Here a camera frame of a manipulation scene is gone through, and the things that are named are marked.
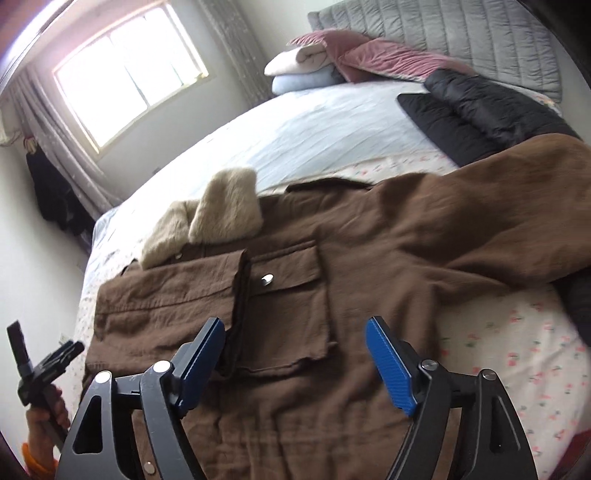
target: metal snap button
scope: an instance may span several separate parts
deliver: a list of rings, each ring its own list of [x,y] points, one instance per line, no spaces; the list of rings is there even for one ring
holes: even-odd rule
[[[152,465],[151,462],[145,462],[144,463],[144,471],[148,475],[154,475],[156,473],[156,467],[154,465]]]
[[[262,286],[266,287],[269,283],[271,283],[273,281],[273,275],[271,275],[270,273],[268,275],[265,275],[262,279]]]

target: window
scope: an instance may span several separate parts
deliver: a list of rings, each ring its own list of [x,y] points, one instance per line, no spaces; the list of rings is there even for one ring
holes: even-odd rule
[[[54,71],[97,152],[128,124],[207,70],[170,5],[103,33]]]

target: pink velvet pillow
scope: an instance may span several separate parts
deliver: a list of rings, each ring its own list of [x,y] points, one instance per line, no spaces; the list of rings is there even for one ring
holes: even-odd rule
[[[401,43],[377,38],[349,50],[339,58],[342,65],[397,80],[424,82],[439,68],[476,75],[468,65],[430,51],[413,50]]]
[[[362,35],[361,33],[353,32],[351,30],[337,30],[329,28],[327,30],[317,30],[301,37],[295,38],[289,42],[288,45],[305,46],[314,43],[322,43],[326,47],[326,53],[334,62],[340,74],[352,83],[367,82],[374,76],[367,71],[351,68],[350,66],[341,63],[340,58],[349,50],[366,44],[371,39]]]

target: curtain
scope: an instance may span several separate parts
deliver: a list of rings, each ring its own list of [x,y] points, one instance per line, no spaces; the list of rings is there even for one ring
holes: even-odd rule
[[[35,71],[25,69],[13,80],[11,93],[23,133],[35,137],[90,216],[97,220],[119,205],[121,199],[56,111]]]
[[[196,0],[218,34],[251,107],[272,98],[261,46],[233,0]]]

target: chest pocket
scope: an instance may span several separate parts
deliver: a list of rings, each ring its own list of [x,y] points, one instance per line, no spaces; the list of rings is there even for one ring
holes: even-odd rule
[[[316,244],[254,257],[251,263],[237,368],[249,375],[287,375],[326,357],[334,342]]]

